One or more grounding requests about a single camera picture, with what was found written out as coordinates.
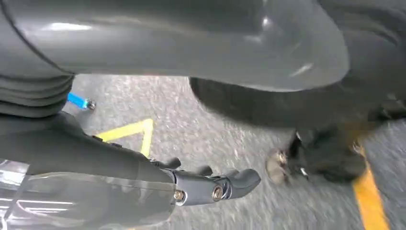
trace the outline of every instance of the gray asphalt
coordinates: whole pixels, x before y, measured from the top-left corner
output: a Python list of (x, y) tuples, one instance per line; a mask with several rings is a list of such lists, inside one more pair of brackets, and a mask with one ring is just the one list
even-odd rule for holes
[[(187, 78), (80, 75), (73, 92), (98, 103), (92, 114), (69, 104), (65, 108), (89, 134), (152, 118), (152, 157), (179, 157), (185, 170), (205, 164), (215, 173), (253, 168), (263, 179), (245, 198), (180, 207), (170, 220), (152, 229), (363, 229), (350, 185), (312, 178), (274, 186), (268, 180), (264, 162), (273, 149), (287, 143), (291, 130), (236, 124), (216, 115), (194, 98)], [(393, 123), (364, 143), (393, 230), (406, 229), (406, 136), (402, 133), (406, 134), (406, 123)], [(141, 141), (137, 135), (117, 140), (133, 150), (140, 149)]]

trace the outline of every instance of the yellow line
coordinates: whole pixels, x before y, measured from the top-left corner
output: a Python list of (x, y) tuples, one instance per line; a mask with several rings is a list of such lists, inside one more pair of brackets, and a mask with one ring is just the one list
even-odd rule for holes
[(142, 139), (141, 153), (148, 157), (149, 149), (151, 147), (152, 131), (154, 130), (154, 121), (147, 119), (143, 121), (144, 138)]
[(109, 130), (104, 133), (100, 133), (97, 136), (100, 137), (101, 139), (103, 139), (103, 141), (111, 141), (111, 140), (127, 137), (129, 135), (141, 133), (143, 131), (144, 131), (143, 122), (138, 122), (138, 123), (129, 124), (127, 126), (123, 126), (120, 128), (115, 128), (115, 129)]
[(120, 128), (115, 128), (104, 133), (100, 133), (97, 136), (103, 139), (103, 141), (112, 141), (115, 139), (127, 137), (129, 135), (144, 133), (142, 140), (141, 153), (148, 157), (149, 149), (151, 147), (152, 131), (154, 129), (154, 121), (147, 119), (141, 122), (129, 124)]
[(365, 174), (354, 182), (353, 189), (365, 230), (389, 230), (379, 190), (368, 163)]

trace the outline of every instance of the asphalt road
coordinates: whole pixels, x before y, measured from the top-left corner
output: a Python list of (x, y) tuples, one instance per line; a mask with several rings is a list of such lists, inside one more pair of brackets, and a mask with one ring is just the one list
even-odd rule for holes
[[(208, 111), (194, 98), (187, 78), (78, 76), (73, 92), (95, 99), (93, 113), (72, 105), (89, 134), (153, 119), (150, 156), (179, 157), (185, 170), (209, 164), (215, 173), (256, 169), (261, 184), (245, 198), (209, 206), (177, 208), (170, 220), (151, 229), (168, 230), (361, 230), (363, 221), (352, 186), (312, 178), (273, 185), (265, 172), (271, 151), (288, 141), (291, 130), (235, 123)], [(406, 229), (406, 122), (382, 127), (364, 141), (385, 214), (393, 230)], [(140, 150), (142, 137), (116, 142)]]

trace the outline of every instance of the silver bolt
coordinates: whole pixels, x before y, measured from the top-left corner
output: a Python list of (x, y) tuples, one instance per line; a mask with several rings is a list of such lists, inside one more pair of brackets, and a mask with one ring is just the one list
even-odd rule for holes
[(216, 185), (213, 189), (212, 197), (214, 201), (219, 201), (223, 197), (223, 188)]
[(183, 198), (185, 197), (185, 193), (181, 190), (176, 190), (173, 197), (177, 200), (183, 200)]

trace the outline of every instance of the yellow road marking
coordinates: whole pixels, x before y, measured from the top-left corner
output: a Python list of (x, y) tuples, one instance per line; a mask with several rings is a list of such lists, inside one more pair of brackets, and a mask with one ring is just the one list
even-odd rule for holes
[[(363, 147), (360, 152), (366, 156)], [(365, 174), (354, 182), (353, 189), (365, 230), (389, 230), (379, 190), (368, 163)]]
[(115, 139), (127, 137), (129, 135), (144, 133), (142, 139), (141, 153), (148, 157), (149, 149), (151, 147), (152, 131), (154, 129), (154, 121), (147, 119), (137, 123), (129, 124), (120, 128), (115, 128), (104, 133), (100, 133), (97, 136), (103, 139), (103, 141), (112, 141)]

